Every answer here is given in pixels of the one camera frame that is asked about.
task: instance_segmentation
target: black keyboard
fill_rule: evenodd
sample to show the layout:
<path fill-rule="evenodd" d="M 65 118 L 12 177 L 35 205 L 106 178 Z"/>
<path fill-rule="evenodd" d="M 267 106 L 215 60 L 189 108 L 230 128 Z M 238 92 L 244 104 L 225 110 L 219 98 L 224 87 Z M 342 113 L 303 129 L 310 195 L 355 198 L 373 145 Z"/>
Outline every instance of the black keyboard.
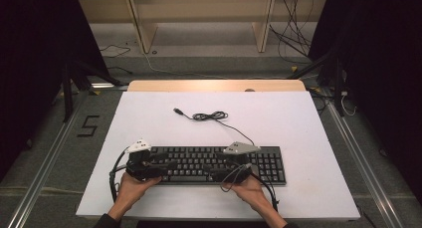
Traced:
<path fill-rule="evenodd" d="M 162 177 L 160 185 L 203 185 L 219 184 L 205 172 L 203 165 L 225 167 L 223 160 L 217 159 L 216 153 L 223 152 L 225 146 L 154 146 L 151 153 L 168 153 L 166 160 L 177 161 L 174 170 L 168 170 Z M 261 150 L 249 153 L 249 160 L 258 166 L 258 172 L 264 181 L 271 181 L 273 185 L 286 185 L 285 170 L 282 154 L 278 146 L 261 146 Z"/>

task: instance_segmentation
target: hand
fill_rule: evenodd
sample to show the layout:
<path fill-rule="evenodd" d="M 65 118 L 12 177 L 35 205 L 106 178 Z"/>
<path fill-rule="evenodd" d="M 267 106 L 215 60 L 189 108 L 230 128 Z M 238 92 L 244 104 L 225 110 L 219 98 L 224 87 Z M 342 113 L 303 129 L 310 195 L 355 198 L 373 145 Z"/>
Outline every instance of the hand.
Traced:
<path fill-rule="evenodd" d="M 145 194 L 146 190 L 160 180 L 161 177 L 155 177 L 145 181 L 138 181 L 125 172 L 121 177 L 117 199 L 108 215 L 116 221 L 120 220 L 124 213 L 130 210 L 132 205 Z"/>
<path fill-rule="evenodd" d="M 281 228 L 288 224 L 265 197 L 261 182 L 252 175 L 240 184 L 224 183 L 223 185 L 227 189 L 231 187 L 237 196 L 258 212 L 271 228 Z"/>
<path fill-rule="evenodd" d="M 255 211 L 259 212 L 260 207 L 264 205 L 271 206 L 264 195 L 261 182 L 252 175 L 240 184 L 224 183 L 224 187 L 227 189 L 231 187 L 237 196 L 247 202 Z"/>

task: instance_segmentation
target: sleeve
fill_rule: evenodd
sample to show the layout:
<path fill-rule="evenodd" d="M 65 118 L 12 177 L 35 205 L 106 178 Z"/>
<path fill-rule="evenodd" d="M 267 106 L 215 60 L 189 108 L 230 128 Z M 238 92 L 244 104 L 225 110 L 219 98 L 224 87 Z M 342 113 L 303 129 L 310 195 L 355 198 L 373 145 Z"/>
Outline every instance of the sleeve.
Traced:
<path fill-rule="evenodd" d="M 288 223 L 283 228 L 299 228 L 299 226 L 295 223 Z"/>
<path fill-rule="evenodd" d="M 118 222 L 104 214 L 94 228 L 118 228 Z"/>

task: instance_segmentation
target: controller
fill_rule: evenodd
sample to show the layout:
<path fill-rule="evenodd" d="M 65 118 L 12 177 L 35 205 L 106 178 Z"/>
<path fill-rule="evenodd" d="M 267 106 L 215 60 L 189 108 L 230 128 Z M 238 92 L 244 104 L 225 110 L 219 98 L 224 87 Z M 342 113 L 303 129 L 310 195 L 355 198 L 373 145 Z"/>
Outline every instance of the controller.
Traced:
<path fill-rule="evenodd" d="M 255 145 L 249 145 L 239 141 L 233 142 L 222 153 L 216 153 L 217 159 L 224 161 L 224 168 L 204 165 L 203 169 L 216 182 L 241 183 L 252 173 L 248 153 L 260 149 L 260 147 Z"/>
<path fill-rule="evenodd" d="M 143 139 L 132 144 L 126 152 L 129 153 L 126 172 L 139 181 L 167 175 L 167 170 L 177 166 L 176 161 L 164 162 L 167 153 L 151 154 L 151 145 Z"/>

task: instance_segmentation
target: white table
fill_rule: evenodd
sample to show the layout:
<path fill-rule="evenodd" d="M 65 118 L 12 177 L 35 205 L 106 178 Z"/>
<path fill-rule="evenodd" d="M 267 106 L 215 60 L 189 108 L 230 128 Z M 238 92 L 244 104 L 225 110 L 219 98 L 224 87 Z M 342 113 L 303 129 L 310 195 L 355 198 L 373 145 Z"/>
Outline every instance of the white table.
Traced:
<path fill-rule="evenodd" d="M 285 218 L 355 220 L 350 195 L 308 92 L 125 92 L 77 215 L 97 217 L 112 206 L 108 173 L 139 138 L 152 145 L 229 145 L 248 142 L 237 131 L 188 115 L 224 111 L 224 120 L 256 145 L 281 148 L 288 184 L 275 187 Z M 124 156 L 121 164 L 126 163 Z M 122 172 L 116 176 L 119 181 Z M 216 186 L 154 186 L 127 217 L 153 220 L 260 220 L 234 192 Z"/>

